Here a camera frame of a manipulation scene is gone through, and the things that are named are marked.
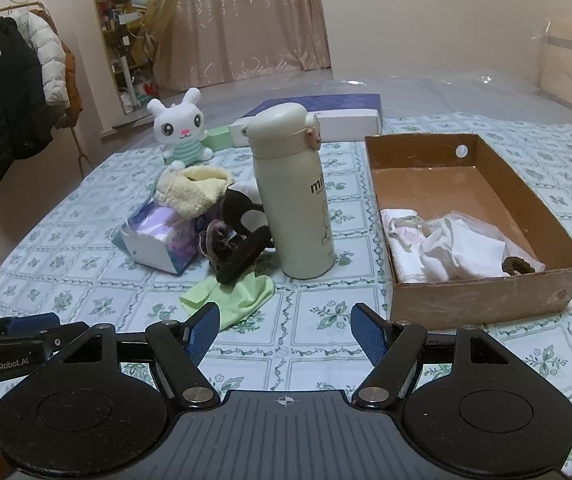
floor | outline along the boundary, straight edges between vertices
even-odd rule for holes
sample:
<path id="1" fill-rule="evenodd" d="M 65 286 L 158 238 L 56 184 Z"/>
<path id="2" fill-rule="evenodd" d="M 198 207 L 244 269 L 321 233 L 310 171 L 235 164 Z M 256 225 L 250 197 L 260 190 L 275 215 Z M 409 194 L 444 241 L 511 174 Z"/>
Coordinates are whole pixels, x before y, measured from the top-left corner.
<path id="1" fill-rule="evenodd" d="M 381 77 L 334 81 L 332 70 L 286 72 L 200 89 L 207 128 L 230 124 L 266 99 L 333 93 L 378 93 L 385 118 L 466 112 L 500 120 L 572 124 L 572 111 L 538 95 L 537 88 L 514 76 L 489 71 L 442 73 L 413 78 Z M 181 101 L 169 96 L 166 105 Z M 143 131 L 127 149 L 154 146 L 152 117 L 138 110 L 125 128 Z"/>

coat rack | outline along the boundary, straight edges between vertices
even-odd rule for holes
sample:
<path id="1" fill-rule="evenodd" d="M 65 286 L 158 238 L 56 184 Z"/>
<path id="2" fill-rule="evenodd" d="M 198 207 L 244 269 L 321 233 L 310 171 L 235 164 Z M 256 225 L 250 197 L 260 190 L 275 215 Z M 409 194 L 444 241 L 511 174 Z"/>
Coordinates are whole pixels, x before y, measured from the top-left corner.
<path id="1" fill-rule="evenodd" d="M 13 5 L 9 5 L 9 6 L 5 6 L 5 7 L 0 7 L 0 14 L 2 14 L 3 12 L 9 12 L 10 10 L 13 9 L 23 9 L 23 8 L 29 8 L 29 7 L 39 7 L 41 10 L 43 10 L 44 12 L 46 12 L 47 14 L 50 15 L 50 12 L 48 12 L 48 10 L 46 9 L 46 6 L 44 4 L 42 4 L 41 2 L 38 1 L 34 1 L 34 2 L 26 2 L 23 4 L 13 4 Z M 84 179 L 84 177 L 86 176 L 84 174 L 84 167 L 82 165 L 82 161 L 85 160 L 86 163 L 94 170 L 95 167 L 93 166 L 92 162 L 90 161 L 90 159 L 88 158 L 88 156 L 83 152 L 82 150 L 82 146 L 79 142 L 79 139 L 77 138 L 77 132 L 75 131 L 74 127 L 70 127 L 70 133 L 73 135 L 73 140 L 75 141 L 75 146 L 77 147 L 77 153 L 79 153 L 79 155 L 77 156 L 77 166 L 79 167 L 79 173 L 82 177 L 82 180 Z"/>

yellow towel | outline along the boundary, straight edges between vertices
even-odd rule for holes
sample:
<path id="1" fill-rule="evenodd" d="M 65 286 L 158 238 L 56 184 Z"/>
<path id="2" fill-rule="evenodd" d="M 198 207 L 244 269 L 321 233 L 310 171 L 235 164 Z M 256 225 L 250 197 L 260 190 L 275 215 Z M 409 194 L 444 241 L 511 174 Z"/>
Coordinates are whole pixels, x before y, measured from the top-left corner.
<path id="1" fill-rule="evenodd" d="M 214 206 L 232 183 L 232 175 L 223 168 L 191 166 L 182 170 L 171 164 L 159 177 L 155 200 L 183 218 L 197 218 Z"/>

white thermos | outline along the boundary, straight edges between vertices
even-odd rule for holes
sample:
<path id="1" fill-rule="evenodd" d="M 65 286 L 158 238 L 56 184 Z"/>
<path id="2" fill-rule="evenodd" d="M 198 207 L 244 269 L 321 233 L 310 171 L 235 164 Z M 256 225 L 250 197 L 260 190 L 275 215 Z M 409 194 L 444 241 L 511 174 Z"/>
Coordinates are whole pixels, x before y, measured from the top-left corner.
<path id="1" fill-rule="evenodd" d="M 250 118 L 242 133 L 253 152 L 255 179 L 282 271 L 316 278 L 335 263 L 322 165 L 319 121 L 284 103 Z"/>

brown cardboard box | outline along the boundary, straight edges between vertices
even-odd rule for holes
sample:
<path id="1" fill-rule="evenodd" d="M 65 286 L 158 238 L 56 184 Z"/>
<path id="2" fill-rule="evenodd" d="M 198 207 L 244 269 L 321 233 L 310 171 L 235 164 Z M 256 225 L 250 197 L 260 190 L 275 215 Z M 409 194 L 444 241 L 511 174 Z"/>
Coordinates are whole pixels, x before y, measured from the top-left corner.
<path id="1" fill-rule="evenodd" d="M 468 149 L 463 158 L 455 154 L 460 145 Z M 407 319 L 438 330 L 541 316 L 566 308 L 572 298 L 572 239 L 480 137 L 366 137 L 366 148 L 380 209 L 414 209 L 427 220 L 452 210 L 466 213 L 499 227 L 546 265 L 544 272 L 515 277 L 399 283 L 388 252 L 394 284 L 391 321 Z"/>

